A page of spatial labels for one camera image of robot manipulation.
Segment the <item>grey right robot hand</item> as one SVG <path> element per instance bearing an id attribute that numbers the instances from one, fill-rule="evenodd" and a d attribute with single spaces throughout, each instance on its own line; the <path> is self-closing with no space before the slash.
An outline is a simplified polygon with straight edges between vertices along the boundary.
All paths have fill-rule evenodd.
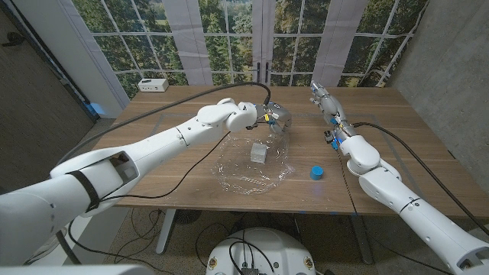
<path id="1" fill-rule="evenodd" d="M 341 103 L 324 86 L 313 80 L 311 90 L 313 97 L 309 100 L 320 109 L 327 124 L 340 125 L 347 121 Z"/>

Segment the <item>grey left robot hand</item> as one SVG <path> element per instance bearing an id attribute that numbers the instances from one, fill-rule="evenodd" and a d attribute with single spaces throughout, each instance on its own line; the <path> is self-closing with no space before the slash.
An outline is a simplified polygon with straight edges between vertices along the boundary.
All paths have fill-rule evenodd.
<path id="1" fill-rule="evenodd" d="M 267 124 L 271 132 L 285 134 L 292 125 L 292 115 L 282 105 L 268 102 L 266 105 L 256 105 L 257 123 Z"/>

